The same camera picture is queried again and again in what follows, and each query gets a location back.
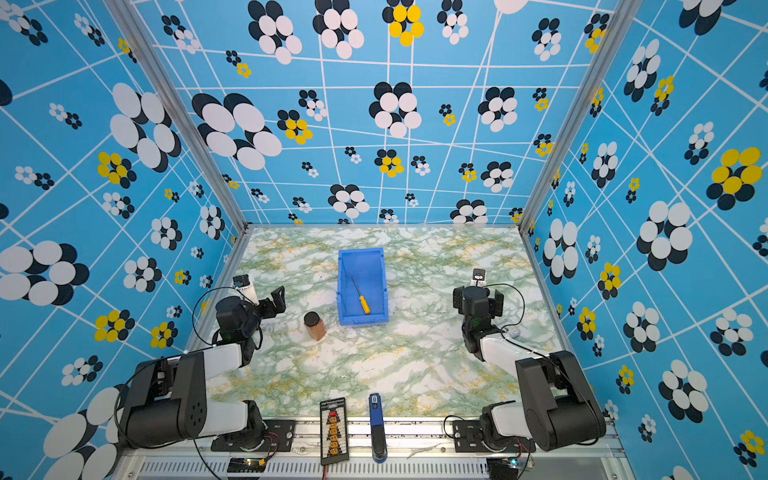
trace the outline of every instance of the brown jar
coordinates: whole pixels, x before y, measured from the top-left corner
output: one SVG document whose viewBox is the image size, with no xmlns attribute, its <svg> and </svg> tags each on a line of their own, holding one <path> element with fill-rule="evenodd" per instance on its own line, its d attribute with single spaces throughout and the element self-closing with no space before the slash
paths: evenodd
<svg viewBox="0 0 768 480">
<path fill-rule="evenodd" d="M 320 319 L 320 315 L 316 312 L 308 312 L 304 316 L 304 325 L 306 326 L 306 331 L 315 340 L 322 339 L 326 334 L 326 326 Z"/>
</svg>

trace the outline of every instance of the blue tray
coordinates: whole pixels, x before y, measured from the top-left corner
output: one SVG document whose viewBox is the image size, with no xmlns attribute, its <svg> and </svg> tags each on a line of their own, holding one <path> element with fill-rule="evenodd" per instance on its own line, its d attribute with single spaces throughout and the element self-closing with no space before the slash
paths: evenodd
<svg viewBox="0 0 768 480">
<path fill-rule="evenodd" d="M 362 311 L 359 295 L 352 282 L 353 276 L 371 309 L 369 315 Z M 336 288 L 339 323 L 345 326 L 387 323 L 388 303 L 384 249 L 340 250 L 339 283 Z"/>
</svg>

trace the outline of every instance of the blue wall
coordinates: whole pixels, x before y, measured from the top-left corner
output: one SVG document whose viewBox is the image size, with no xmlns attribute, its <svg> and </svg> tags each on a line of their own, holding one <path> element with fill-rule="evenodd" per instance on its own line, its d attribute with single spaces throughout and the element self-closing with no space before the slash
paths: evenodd
<svg viewBox="0 0 768 480">
<path fill-rule="evenodd" d="M 202 133 L 249 221 L 510 224 L 551 149 L 541 144 L 557 140 L 604 22 L 610 29 L 616 0 L 455 0 L 445 10 L 443 3 L 134 7 L 196 124 L 219 122 L 221 130 Z M 405 33 L 392 22 L 400 15 Z M 212 101 L 242 102 L 237 95 L 257 109 L 247 118 L 258 122 L 236 124 L 223 108 L 223 117 L 202 111 Z M 270 132 L 249 144 L 264 125 Z M 353 191 L 361 193 L 350 199 Z"/>
<path fill-rule="evenodd" d="M 112 387 L 183 349 L 236 233 L 101 2 L 0 19 L 0 478 L 100 475 Z"/>
<path fill-rule="evenodd" d="M 767 22 L 646 0 L 536 214 L 638 478 L 768 478 Z"/>
</svg>

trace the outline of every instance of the black mounting plate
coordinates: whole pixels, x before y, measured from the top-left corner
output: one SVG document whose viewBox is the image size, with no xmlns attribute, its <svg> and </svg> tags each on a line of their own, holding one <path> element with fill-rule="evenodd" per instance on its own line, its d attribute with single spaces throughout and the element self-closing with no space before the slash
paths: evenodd
<svg viewBox="0 0 768 480">
<path fill-rule="evenodd" d="M 536 443 L 525 437 L 514 437 L 502 452 L 493 452 L 482 444 L 483 431 L 479 420 L 456 420 L 453 422 L 453 447 L 458 453 L 525 453 L 536 451 Z"/>
<path fill-rule="evenodd" d="M 293 445 L 293 433 L 296 428 L 296 420 L 264 420 L 264 423 L 266 423 L 266 430 L 268 432 L 276 433 L 280 439 L 277 451 L 290 452 L 291 446 Z M 253 451 L 268 452 L 270 449 L 274 448 L 274 440 L 267 436 L 264 439 L 264 443 Z M 223 437 L 214 439 L 214 442 L 210 445 L 210 450 L 212 452 L 243 452 L 237 445 L 227 445 Z"/>
</svg>

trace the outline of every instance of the parallel charging board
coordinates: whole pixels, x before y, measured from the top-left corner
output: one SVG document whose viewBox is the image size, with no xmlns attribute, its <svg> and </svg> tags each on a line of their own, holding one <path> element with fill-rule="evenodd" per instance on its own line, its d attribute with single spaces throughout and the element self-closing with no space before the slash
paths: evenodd
<svg viewBox="0 0 768 480">
<path fill-rule="evenodd" d="M 320 402 L 320 464 L 349 460 L 349 441 L 346 427 L 346 400 L 333 399 Z"/>
</svg>

